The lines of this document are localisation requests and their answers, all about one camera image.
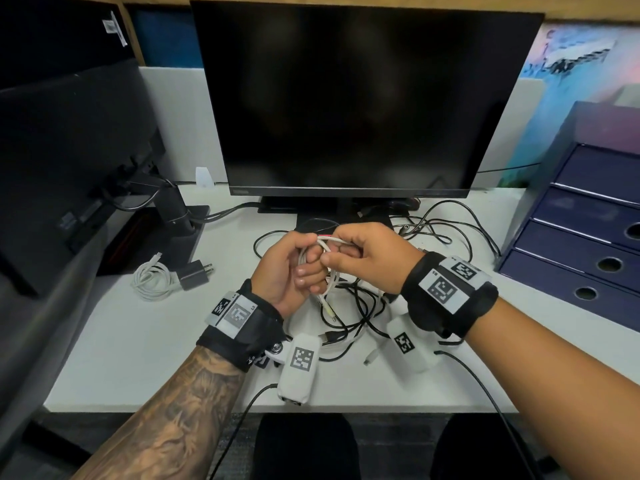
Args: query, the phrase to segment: white charging cable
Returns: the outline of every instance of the white charging cable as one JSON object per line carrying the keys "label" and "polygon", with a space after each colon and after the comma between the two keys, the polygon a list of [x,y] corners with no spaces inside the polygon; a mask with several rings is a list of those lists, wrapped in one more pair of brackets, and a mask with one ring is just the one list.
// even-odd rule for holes
{"label": "white charging cable", "polygon": [[[340,244],[350,244],[350,242],[343,241],[332,235],[319,235],[316,242],[326,253],[330,253],[331,249],[329,248],[329,246],[327,246],[325,241],[339,242]],[[298,258],[298,264],[307,263],[307,251],[310,247],[311,246],[302,250],[302,252],[300,253],[300,257]],[[322,307],[324,308],[324,311],[327,313],[327,315],[329,315],[333,321],[336,321],[335,312],[333,311],[331,305],[326,302],[326,296],[333,289],[336,283],[340,281],[340,273],[334,269],[330,269],[330,272],[331,273],[329,274],[329,282],[327,283],[326,291],[320,295],[316,295],[316,298],[320,302],[320,305],[322,305]]]}
{"label": "white charging cable", "polygon": [[147,301],[159,301],[182,289],[177,273],[169,271],[159,261],[161,257],[162,253],[155,254],[133,273],[131,287]]}

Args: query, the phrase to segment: hand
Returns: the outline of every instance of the hand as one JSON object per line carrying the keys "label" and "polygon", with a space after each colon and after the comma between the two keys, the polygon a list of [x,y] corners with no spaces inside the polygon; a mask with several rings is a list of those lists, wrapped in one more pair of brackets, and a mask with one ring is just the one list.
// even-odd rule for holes
{"label": "hand", "polygon": [[323,254],[320,262],[388,293],[400,293],[406,277],[424,256],[391,229],[376,222],[344,224],[336,228],[333,235],[357,247],[328,241],[333,252]]}
{"label": "hand", "polygon": [[298,265],[300,251],[317,241],[313,233],[291,231],[269,248],[251,277],[252,292],[276,307],[283,318],[302,306],[310,293],[326,291],[327,269],[320,263],[320,246],[307,252],[307,263]]}

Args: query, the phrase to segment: tattoo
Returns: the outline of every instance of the tattoo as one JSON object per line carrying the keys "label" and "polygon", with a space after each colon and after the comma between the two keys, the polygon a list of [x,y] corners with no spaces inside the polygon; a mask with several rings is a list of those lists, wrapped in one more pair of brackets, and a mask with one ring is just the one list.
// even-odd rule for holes
{"label": "tattoo", "polygon": [[244,372],[203,347],[78,470],[85,479],[203,479]]}

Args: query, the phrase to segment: painting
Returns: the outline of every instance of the painting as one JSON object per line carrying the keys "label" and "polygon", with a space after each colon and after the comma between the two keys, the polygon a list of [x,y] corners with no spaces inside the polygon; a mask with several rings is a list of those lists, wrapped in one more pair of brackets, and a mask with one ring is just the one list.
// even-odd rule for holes
{"label": "painting", "polygon": [[547,89],[501,187],[527,186],[573,103],[613,102],[624,85],[640,82],[640,27],[543,24],[520,76]]}

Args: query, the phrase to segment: wrist strap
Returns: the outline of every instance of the wrist strap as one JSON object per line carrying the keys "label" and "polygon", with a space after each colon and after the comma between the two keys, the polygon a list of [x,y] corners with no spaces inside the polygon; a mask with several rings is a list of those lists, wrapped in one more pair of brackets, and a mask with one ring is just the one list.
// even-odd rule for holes
{"label": "wrist strap", "polygon": [[462,339],[495,304],[498,288],[488,274],[459,257],[429,252],[409,273],[401,294],[416,326]]}
{"label": "wrist strap", "polygon": [[272,304],[252,293],[251,280],[227,293],[205,322],[196,345],[205,347],[247,372],[256,357],[286,340],[282,316]]}

